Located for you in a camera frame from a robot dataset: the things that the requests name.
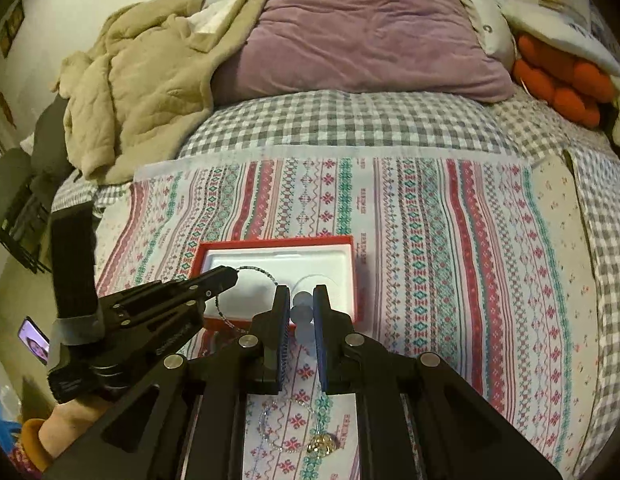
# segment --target beige coat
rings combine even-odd
[[[212,113],[210,79],[245,43],[265,1],[237,0],[211,34],[192,33],[185,18],[205,0],[153,0],[112,14],[94,46],[61,65],[72,165],[88,180],[120,184],[174,158]]]

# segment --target bolt head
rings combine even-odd
[[[239,345],[243,348],[252,348],[259,344],[259,338],[252,334],[242,335],[239,338]]]
[[[364,342],[365,337],[357,332],[346,335],[346,345],[348,346],[361,346]]]
[[[174,370],[174,368],[179,368],[183,364],[183,356],[179,354],[168,355],[163,360],[163,366],[168,368],[168,370]]]
[[[425,352],[421,354],[421,363],[429,368],[436,368],[441,362],[441,358],[433,352]]]

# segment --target purple comforter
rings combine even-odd
[[[268,0],[245,46],[216,71],[216,105],[318,89],[513,95],[459,0]]]

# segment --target chain necklace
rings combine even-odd
[[[274,283],[275,286],[279,286],[279,282],[277,282],[275,277],[269,272],[267,272],[267,270],[261,269],[260,267],[241,266],[241,267],[237,267],[236,270],[237,271],[256,270],[257,272],[260,272],[261,274],[264,274],[265,276],[267,276],[270,279],[270,281]],[[237,327],[232,321],[230,321],[226,316],[224,316],[224,314],[221,312],[221,309],[219,308],[219,297],[218,296],[215,296],[215,306],[216,306],[216,311],[219,314],[219,317],[221,318],[221,320],[223,320],[223,322],[226,325],[228,325],[228,327],[238,332],[239,334],[247,333],[244,329]],[[298,399],[289,399],[289,402],[294,402],[298,404],[299,406],[302,406],[303,408],[308,410],[308,413],[310,414],[310,416],[314,418],[314,436],[312,437],[312,439],[310,440],[310,443],[306,447],[306,451],[309,455],[317,457],[317,458],[323,458],[333,453],[339,448],[339,446],[337,445],[336,439],[334,439],[334,437],[331,436],[330,433],[321,431],[321,428],[319,426],[319,417],[318,417],[319,414],[316,412],[316,410],[311,405]],[[270,437],[269,437],[270,431],[267,430],[266,420],[267,420],[268,415],[270,414],[270,411],[273,408],[276,410],[279,408],[279,406],[276,400],[271,398],[269,400],[269,403],[266,402],[266,405],[264,406],[263,411],[261,412],[261,416],[259,417],[259,425],[257,427],[259,434],[272,449],[275,449],[282,453],[299,453],[299,450],[301,448],[286,448],[284,446],[280,446],[279,444],[275,444],[274,442],[270,440]]]
[[[310,416],[314,417],[314,436],[306,447],[306,452],[308,453],[308,455],[317,458],[324,458],[329,454],[334,453],[339,448],[339,446],[337,445],[337,441],[336,439],[334,439],[333,436],[331,436],[330,433],[321,431],[321,428],[319,426],[319,414],[316,412],[316,410],[312,408],[312,406],[309,405],[307,402],[303,402],[302,400],[289,399],[289,402],[294,402],[299,406],[304,407],[306,410],[308,410]],[[269,434],[271,433],[271,431],[267,430],[266,420],[270,414],[270,411],[273,408],[276,410],[279,408],[279,406],[276,400],[270,399],[269,403],[266,402],[263,411],[261,412],[261,416],[259,417],[259,425],[257,427],[261,438],[265,440],[272,449],[275,449],[281,453],[299,453],[301,447],[284,447],[270,440]]]

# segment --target bracelet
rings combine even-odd
[[[269,279],[272,281],[272,283],[274,283],[274,286],[279,286],[279,282],[277,282],[277,280],[275,280],[274,276],[272,274],[270,274],[269,272],[267,272],[267,270],[261,269],[260,267],[254,267],[254,266],[246,265],[246,266],[237,267],[236,270],[237,270],[237,272],[239,272],[240,270],[256,270],[257,272],[260,272],[261,274],[265,274],[267,277],[269,277]],[[236,331],[236,332],[238,332],[239,334],[242,334],[242,335],[248,333],[244,329],[237,327],[232,321],[230,321],[226,316],[223,315],[223,313],[221,312],[221,309],[219,308],[219,297],[218,296],[215,296],[215,306],[216,306],[216,311],[219,313],[219,317],[232,330],[234,330],[234,331]]]

